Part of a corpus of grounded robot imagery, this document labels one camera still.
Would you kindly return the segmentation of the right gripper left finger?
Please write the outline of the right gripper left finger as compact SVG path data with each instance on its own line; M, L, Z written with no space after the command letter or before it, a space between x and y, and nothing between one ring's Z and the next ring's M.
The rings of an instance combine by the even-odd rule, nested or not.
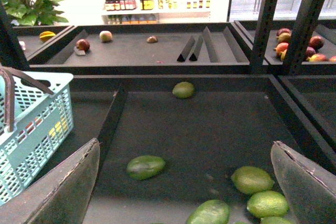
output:
M1 223L82 223L94 188L100 145L93 138L1 206Z

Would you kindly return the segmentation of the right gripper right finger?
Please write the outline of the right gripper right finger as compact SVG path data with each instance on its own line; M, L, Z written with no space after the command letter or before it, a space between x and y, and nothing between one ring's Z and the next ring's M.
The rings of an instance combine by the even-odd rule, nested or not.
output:
M335 223L335 175L281 141L273 143L270 156L298 223Z

